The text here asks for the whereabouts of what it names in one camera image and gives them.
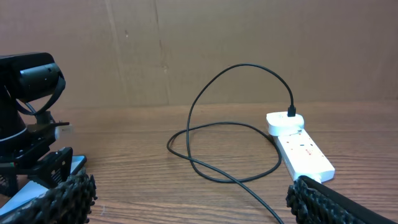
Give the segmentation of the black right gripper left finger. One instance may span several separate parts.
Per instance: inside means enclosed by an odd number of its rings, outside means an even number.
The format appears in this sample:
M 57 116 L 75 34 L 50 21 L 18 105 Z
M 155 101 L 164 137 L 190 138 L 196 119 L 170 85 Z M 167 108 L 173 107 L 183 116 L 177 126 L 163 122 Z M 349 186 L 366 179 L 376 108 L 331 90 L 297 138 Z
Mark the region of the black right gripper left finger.
M 85 224 L 97 200 L 93 175 L 86 169 L 1 217 L 1 224 Z

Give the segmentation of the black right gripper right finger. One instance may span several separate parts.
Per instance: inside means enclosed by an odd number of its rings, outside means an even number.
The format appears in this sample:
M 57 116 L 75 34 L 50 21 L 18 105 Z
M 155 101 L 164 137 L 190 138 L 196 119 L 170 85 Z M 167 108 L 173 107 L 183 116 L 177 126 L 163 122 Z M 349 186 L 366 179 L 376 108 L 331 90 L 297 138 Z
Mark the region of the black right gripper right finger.
M 286 202 L 298 224 L 397 224 L 304 175 L 289 187 Z

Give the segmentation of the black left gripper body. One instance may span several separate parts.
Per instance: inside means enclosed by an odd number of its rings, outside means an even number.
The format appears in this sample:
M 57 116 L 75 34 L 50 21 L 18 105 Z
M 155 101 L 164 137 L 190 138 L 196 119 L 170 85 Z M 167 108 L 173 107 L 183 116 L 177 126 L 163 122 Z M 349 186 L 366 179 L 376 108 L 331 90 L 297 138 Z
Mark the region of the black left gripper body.
M 73 149 L 64 147 L 50 152 L 50 145 L 59 137 L 59 128 L 68 122 L 30 124 L 20 133 L 1 139 L 1 194 L 13 197 L 19 191 L 17 177 L 46 188 L 55 188 L 68 179 Z

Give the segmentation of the blue screen smartphone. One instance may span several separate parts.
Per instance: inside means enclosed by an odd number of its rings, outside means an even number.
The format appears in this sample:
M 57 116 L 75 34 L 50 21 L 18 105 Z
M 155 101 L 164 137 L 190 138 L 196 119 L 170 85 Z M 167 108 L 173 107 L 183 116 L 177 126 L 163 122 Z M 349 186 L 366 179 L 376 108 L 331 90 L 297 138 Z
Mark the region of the blue screen smartphone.
M 84 155 L 73 156 L 70 174 L 75 175 L 84 166 L 87 158 Z M 23 188 L 21 188 L 15 196 L 9 199 L 5 205 L 1 207 L 1 218 L 13 212 L 17 208 L 29 203 L 31 200 L 46 193 L 48 188 L 30 180 Z

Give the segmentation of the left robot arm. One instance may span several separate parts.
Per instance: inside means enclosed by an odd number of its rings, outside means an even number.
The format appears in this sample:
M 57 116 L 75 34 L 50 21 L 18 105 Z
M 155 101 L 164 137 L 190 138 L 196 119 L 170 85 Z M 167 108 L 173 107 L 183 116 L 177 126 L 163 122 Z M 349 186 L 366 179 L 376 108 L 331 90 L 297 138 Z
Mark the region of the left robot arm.
M 48 189 L 70 175 L 73 150 L 55 152 L 57 122 L 50 107 L 66 87 L 65 77 L 47 52 L 1 56 L 1 194 L 19 191 L 25 175 Z

